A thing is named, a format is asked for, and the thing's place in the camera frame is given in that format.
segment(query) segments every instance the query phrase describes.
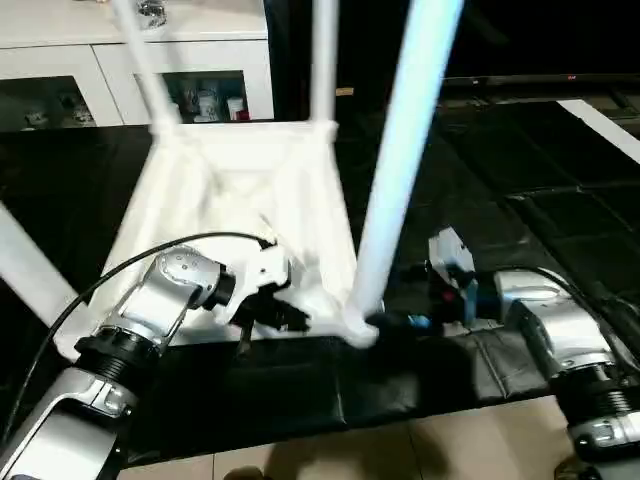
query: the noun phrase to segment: glass cabinet door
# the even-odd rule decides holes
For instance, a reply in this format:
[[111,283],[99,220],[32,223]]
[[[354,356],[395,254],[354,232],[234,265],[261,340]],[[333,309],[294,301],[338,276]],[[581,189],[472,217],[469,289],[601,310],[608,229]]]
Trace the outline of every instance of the glass cabinet door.
[[[184,123],[273,119],[266,40],[145,45]],[[126,45],[95,45],[96,58],[127,125],[148,124],[139,72]]]
[[0,131],[122,125],[89,45],[0,49]]
[[95,126],[72,76],[0,80],[0,132]]
[[173,72],[162,77],[183,123],[250,120],[242,71]]

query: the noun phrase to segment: tile floor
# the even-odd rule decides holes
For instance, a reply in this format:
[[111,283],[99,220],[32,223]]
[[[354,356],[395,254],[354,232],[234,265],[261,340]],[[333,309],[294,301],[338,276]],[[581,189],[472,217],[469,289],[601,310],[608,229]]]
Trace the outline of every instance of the tile floor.
[[571,452],[552,397],[125,470],[119,480],[552,480]]

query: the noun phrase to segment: dark background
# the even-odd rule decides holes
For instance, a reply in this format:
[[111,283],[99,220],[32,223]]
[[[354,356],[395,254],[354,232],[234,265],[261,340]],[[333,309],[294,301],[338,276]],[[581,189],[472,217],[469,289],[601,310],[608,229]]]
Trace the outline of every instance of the dark background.
[[[311,0],[266,0],[276,116],[308,117]],[[467,0],[444,97],[571,97],[593,90],[638,91],[640,59],[633,54],[635,2]],[[348,110],[384,110],[391,92],[408,0],[342,0],[338,87],[353,87]]]

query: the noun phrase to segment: black tablecloth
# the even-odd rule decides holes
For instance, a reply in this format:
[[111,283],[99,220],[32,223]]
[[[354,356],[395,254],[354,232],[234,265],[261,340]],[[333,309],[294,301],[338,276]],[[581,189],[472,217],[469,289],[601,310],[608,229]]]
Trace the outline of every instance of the black tablecloth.
[[[355,118],[341,126],[336,143],[356,242],[381,127],[380,118]],[[149,145],[142,127],[0,135],[2,201],[74,288],[99,274]],[[442,115],[425,149],[395,266],[422,262],[428,238],[451,225],[478,268],[548,267],[568,272],[603,301],[612,294],[633,301],[640,295],[632,285],[640,221],[625,198],[633,198],[636,178],[640,167],[557,104]],[[575,202],[582,219],[563,210]],[[9,320],[0,369],[6,412],[44,327],[5,285],[0,295]],[[419,283],[391,284],[385,301],[391,310],[428,308]],[[625,339],[640,347],[637,319],[628,311],[615,316],[625,318],[618,321]],[[52,348],[23,414],[63,366]],[[137,409],[130,463],[475,408],[546,388],[522,337],[503,329],[385,340],[369,350],[334,338],[254,342],[243,358],[232,344],[175,347]]]

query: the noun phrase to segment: white cabinet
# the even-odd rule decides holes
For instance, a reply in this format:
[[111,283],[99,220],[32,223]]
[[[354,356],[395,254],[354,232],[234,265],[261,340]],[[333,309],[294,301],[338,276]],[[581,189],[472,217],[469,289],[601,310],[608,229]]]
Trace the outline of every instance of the white cabinet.
[[[149,123],[137,72],[126,45],[93,47],[125,124]],[[252,120],[273,118],[269,47],[266,40],[157,42],[147,44],[156,72],[185,123],[231,120],[228,99],[242,99]],[[207,116],[199,97],[213,93]]]
[[[230,120],[229,104],[273,118],[262,0],[165,5],[166,26],[143,36],[183,121]],[[149,123],[108,3],[2,0],[0,12],[0,131]]]
[[88,45],[0,49],[0,131],[122,125]]

